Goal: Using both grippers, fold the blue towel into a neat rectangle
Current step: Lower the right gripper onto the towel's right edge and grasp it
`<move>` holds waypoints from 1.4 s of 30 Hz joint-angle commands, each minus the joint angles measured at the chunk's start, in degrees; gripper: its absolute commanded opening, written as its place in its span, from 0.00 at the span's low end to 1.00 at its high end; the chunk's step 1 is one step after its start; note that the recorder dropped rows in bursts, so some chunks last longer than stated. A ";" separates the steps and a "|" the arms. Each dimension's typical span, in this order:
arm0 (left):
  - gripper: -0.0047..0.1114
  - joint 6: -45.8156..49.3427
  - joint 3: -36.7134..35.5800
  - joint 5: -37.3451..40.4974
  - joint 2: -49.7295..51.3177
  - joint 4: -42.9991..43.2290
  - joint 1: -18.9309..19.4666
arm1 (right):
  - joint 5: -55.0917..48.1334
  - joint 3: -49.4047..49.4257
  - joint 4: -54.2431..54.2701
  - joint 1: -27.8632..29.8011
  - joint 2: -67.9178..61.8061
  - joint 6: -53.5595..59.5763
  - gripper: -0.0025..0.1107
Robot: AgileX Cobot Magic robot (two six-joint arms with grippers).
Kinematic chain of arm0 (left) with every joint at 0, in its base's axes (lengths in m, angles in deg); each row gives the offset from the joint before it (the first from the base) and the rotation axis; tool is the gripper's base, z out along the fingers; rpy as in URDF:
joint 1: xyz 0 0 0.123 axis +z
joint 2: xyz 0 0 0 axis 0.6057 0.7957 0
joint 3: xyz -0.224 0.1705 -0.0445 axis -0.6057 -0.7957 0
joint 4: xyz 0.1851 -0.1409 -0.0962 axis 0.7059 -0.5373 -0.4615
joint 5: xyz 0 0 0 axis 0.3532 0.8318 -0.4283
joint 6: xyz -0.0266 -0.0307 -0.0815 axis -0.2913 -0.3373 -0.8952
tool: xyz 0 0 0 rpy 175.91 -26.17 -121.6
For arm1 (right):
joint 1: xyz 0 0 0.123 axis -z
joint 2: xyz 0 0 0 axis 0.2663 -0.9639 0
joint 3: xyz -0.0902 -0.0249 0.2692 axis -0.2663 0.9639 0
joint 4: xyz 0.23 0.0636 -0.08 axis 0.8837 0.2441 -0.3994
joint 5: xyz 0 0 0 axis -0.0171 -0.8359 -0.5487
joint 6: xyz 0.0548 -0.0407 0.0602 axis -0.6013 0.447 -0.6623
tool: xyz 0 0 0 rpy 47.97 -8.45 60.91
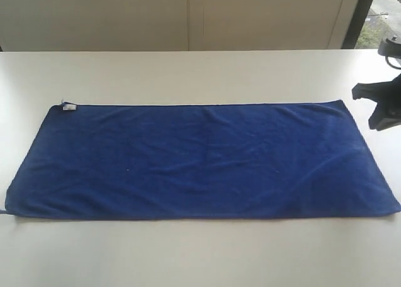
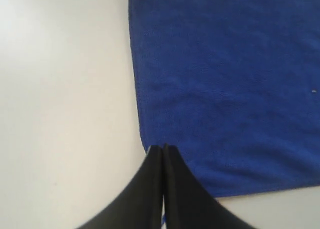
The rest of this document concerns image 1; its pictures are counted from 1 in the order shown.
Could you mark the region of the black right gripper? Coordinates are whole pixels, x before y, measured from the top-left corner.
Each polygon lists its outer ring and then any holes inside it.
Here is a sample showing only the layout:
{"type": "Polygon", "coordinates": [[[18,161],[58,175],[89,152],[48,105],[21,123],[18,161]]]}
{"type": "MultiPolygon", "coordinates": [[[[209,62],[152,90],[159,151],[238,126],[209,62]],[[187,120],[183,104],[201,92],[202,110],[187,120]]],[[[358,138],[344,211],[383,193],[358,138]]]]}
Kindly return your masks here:
{"type": "Polygon", "coordinates": [[[382,131],[400,125],[400,77],[392,81],[357,83],[352,88],[352,98],[382,100],[368,119],[371,130],[382,131]]]}

